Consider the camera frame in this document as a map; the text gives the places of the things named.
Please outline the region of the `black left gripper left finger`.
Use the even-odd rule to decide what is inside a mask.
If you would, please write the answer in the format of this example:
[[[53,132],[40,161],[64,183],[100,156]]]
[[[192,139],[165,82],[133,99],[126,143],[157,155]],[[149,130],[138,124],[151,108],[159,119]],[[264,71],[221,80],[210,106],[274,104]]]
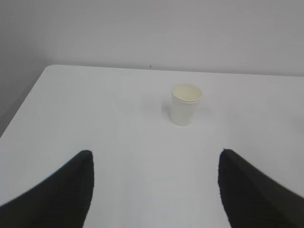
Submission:
[[[81,151],[41,183],[0,207],[2,228],[81,228],[94,189],[91,151]]]

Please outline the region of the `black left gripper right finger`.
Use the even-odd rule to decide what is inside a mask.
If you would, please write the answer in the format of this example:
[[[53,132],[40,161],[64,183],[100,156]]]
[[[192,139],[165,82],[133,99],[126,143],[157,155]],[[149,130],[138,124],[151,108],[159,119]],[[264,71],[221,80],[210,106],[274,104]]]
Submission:
[[[233,228],[302,228],[304,199],[255,168],[236,152],[219,156],[218,186]]]

